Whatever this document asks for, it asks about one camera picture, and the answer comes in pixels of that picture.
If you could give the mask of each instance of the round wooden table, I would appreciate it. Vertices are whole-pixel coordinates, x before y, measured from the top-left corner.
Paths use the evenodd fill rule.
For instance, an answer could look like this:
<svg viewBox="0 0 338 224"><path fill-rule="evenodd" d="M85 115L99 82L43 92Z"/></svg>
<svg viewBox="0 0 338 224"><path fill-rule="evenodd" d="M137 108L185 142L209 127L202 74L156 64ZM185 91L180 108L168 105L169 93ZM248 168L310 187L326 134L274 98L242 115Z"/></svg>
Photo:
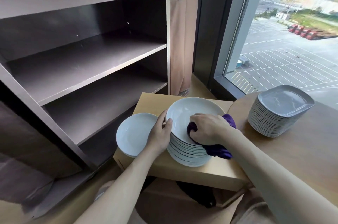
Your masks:
<svg viewBox="0 0 338 224"><path fill-rule="evenodd" d="M230 114L257 147L338 206L338 111L322 103L277 138L256 132L247 116L259 92L236 100Z"/></svg>

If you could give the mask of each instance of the small wooden table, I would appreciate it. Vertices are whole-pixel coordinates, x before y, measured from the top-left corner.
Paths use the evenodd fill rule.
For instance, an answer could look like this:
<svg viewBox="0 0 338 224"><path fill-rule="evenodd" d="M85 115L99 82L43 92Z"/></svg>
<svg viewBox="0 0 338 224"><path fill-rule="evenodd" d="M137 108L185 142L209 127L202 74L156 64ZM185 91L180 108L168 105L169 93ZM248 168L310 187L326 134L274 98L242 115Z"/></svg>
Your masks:
<svg viewBox="0 0 338 224"><path fill-rule="evenodd" d="M248 94L230 107L228 114L237 128L272 159L338 206L338 111L316 102L288 131L268 138L247 121L258 94Z"/></svg>
<svg viewBox="0 0 338 224"><path fill-rule="evenodd" d="M175 101L184 98L179 96L142 93L133 114L150 113L159 116ZM218 104L226 113L233 102L211 100ZM117 148L114 159L121 169L125 170L133 161ZM184 181L213 188L238 191L248 183L248 178L234 160L212 157L201 167L187 167L176 162L167 151L164 151L153 163L149 175Z"/></svg>

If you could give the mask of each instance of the red truck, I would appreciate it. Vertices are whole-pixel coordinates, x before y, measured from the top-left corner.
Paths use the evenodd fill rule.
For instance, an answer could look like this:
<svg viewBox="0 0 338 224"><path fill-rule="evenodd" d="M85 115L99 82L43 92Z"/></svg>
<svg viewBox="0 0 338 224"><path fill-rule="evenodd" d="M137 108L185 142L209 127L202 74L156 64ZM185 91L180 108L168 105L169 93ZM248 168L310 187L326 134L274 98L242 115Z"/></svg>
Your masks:
<svg viewBox="0 0 338 224"><path fill-rule="evenodd" d="M297 24L293 24L293 25L290 25L288 27L288 30L290 33L294 33L294 31L297 29L298 25Z"/></svg>
<svg viewBox="0 0 338 224"><path fill-rule="evenodd" d="M295 30L295 34L301 34L305 27L304 26L298 26L297 29Z"/></svg>
<svg viewBox="0 0 338 224"><path fill-rule="evenodd" d="M313 27L306 27L301 32L301 37L306 37L309 32L323 32L323 29L313 28Z"/></svg>
<svg viewBox="0 0 338 224"><path fill-rule="evenodd" d="M335 38L335 37L338 37L338 35L329 33L326 31L322 31L322 32L311 31L306 36L308 40L320 40L320 39L328 39L328 38Z"/></svg>

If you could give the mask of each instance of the person's right arm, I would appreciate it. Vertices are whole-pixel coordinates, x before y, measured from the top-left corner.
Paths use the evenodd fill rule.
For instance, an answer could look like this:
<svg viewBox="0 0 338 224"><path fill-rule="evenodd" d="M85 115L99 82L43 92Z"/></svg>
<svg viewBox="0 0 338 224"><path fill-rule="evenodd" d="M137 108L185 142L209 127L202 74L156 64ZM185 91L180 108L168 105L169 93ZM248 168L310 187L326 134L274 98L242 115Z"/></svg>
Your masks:
<svg viewBox="0 0 338 224"><path fill-rule="evenodd" d="M190 136L203 145L221 144L233 155L281 224L338 223L338 208L257 148L221 116L190 117L197 132Z"/></svg>

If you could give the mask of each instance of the small white structure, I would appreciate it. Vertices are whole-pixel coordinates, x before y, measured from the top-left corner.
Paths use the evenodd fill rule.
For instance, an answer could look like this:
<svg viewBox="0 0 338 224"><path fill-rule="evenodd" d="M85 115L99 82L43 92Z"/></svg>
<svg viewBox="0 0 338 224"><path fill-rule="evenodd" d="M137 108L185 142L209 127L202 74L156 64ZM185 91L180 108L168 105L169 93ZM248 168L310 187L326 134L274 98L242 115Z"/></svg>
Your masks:
<svg viewBox="0 0 338 224"><path fill-rule="evenodd" d="M290 15L285 14L283 12L277 12L276 17L279 18L279 19L283 19L283 20L289 20L290 19Z"/></svg>

